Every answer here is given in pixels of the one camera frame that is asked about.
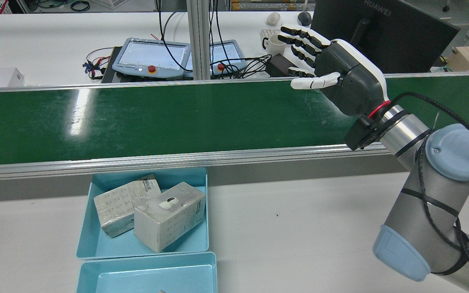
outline white mug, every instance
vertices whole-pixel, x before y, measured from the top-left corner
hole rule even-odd
[[[262,48],[272,56],[277,54],[283,55],[285,52],[285,45],[286,44],[284,42],[278,39],[278,35],[264,37],[262,40]]]

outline power adapter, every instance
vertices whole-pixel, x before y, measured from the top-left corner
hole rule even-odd
[[[296,67],[291,61],[283,57],[281,54],[274,55],[266,62],[265,72],[271,77],[288,77],[289,67]]]

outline keyboard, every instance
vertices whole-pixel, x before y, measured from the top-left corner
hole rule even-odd
[[[264,37],[270,37],[279,33],[281,33],[280,30],[271,30],[269,28],[263,29],[260,31],[260,42],[263,41]]]

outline computer mouse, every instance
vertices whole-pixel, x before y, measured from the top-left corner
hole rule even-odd
[[[281,16],[280,16],[279,13],[273,12],[273,13],[269,14],[269,16],[267,17],[267,20],[265,22],[266,22],[266,24],[268,24],[270,26],[275,26],[280,21],[280,18],[281,18]]]
[[[312,23],[311,14],[307,11],[302,11],[298,14],[298,24],[300,26],[310,26]]]

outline barcode label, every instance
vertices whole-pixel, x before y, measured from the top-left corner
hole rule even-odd
[[[144,190],[146,192],[149,192],[153,189],[153,184],[151,183],[151,180],[149,179],[142,180],[142,184],[144,184]]]
[[[200,212],[201,206],[202,206],[202,200],[199,200],[199,202],[197,203],[197,212],[195,213],[195,215],[198,215],[198,213]]]

